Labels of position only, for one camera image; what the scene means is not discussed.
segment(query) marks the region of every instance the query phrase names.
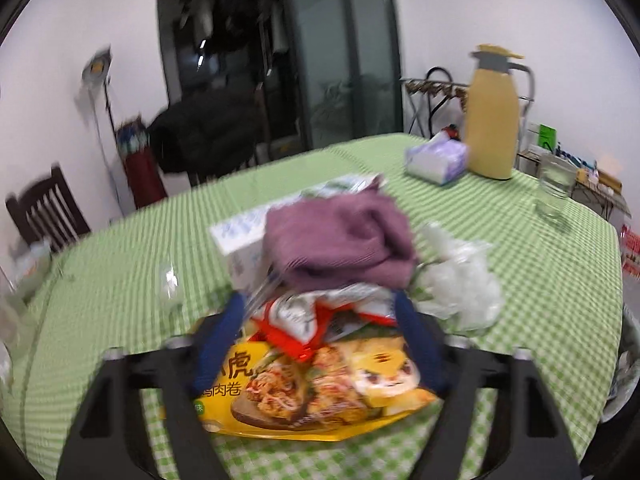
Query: green checkered tablecloth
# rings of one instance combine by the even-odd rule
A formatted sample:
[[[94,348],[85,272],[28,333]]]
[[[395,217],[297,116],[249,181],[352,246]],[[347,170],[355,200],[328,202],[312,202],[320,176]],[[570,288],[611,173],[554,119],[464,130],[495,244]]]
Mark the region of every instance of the green checkered tablecloth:
[[[159,264],[170,258],[182,280],[185,301],[173,332],[186,332],[221,308],[230,291],[208,226],[347,173],[384,173],[386,192],[414,228],[437,221],[457,238],[494,245],[489,263],[506,305],[497,324],[473,340],[491,351],[533,351],[581,457],[609,391],[620,338],[614,229],[572,201],[568,229],[549,226],[534,211],[536,180],[521,173],[506,182],[468,174],[447,187],[405,176],[404,149],[419,142],[401,134],[372,137],[243,171],[146,208],[63,253],[56,261],[62,275],[53,272],[31,305],[40,336],[33,358],[15,364],[14,393],[2,413],[44,478],[56,475],[66,433],[104,350],[142,352],[161,344]],[[431,256],[421,240],[417,245]],[[143,400],[159,470],[178,478],[158,418],[158,394],[147,390]],[[478,396],[461,478],[478,471],[493,402],[490,392]],[[212,444],[236,479],[405,478],[435,418],[435,409],[427,408],[339,443],[213,436]]]

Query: metal rack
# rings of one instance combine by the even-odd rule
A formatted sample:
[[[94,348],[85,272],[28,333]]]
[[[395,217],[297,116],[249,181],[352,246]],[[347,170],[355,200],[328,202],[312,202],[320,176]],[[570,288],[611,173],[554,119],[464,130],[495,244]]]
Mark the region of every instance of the metal rack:
[[[429,79],[430,76],[435,72],[442,72],[446,75],[448,80],[435,80]],[[420,134],[427,138],[425,135],[425,129],[422,125],[422,121],[420,120],[420,113],[422,111],[422,106],[424,102],[421,102],[419,106],[416,107],[414,99],[412,98],[414,94],[420,93],[424,97],[426,97],[428,110],[429,110],[429,119],[428,119],[428,129],[429,129],[429,138],[433,137],[433,116],[435,113],[440,110],[447,102],[452,99],[460,99],[460,107],[462,111],[466,113],[466,102],[468,99],[468,84],[464,83],[455,83],[451,77],[451,74],[442,67],[435,66],[431,68],[427,73],[424,79],[413,79],[406,78],[400,80],[402,85],[404,86],[404,90],[407,93],[409,104],[411,105],[412,111],[414,113],[411,125],[409,127],[409,133],[414,129],[415,123],[418,123],[418,128],[420,129]],[[431,99],[436,97],[438,94],[443,94],[443,99],[434,107],[431,105]],[[520,127],[520,133],[523,131],[523,128],[526,127],[527,124],[527,114],[529,113],[529,109],[531,105],[534,103],[534,99],[529,97],[518,96],[519,99],[526,102],[524,105],[524,109],[522,111],[522,122]]]

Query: chair backrest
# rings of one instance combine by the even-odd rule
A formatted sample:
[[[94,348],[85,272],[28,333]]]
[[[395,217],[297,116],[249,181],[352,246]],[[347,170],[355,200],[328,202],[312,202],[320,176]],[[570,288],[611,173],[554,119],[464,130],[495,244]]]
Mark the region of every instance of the chair backrest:
[[[58,252],[91,232],[57,164],[51,167],[50,177],[35,182],[20,196],[9,195],[5,203],[28,244],[48,238],[51,249]]]

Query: glass door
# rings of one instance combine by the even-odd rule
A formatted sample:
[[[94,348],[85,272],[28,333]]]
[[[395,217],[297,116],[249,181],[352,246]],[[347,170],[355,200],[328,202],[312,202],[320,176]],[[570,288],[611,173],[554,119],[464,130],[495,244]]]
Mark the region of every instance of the glass door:
[[[392,0],[290,0],[312,148],[402,131]]]
[[[292,0],[313,148],[355,137],[344,0]]]
[[[402,131],[402,97],[392,0],[351,0],[364,135]]]

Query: purple towel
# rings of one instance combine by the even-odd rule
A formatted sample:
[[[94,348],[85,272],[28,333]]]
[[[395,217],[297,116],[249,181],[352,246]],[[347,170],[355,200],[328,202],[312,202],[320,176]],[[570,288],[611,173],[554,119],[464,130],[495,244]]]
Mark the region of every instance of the purple towel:
[[[357,282],[405,288],[417,262],[406,216],[375,187],[272,208],[264,246],[298,292]]]

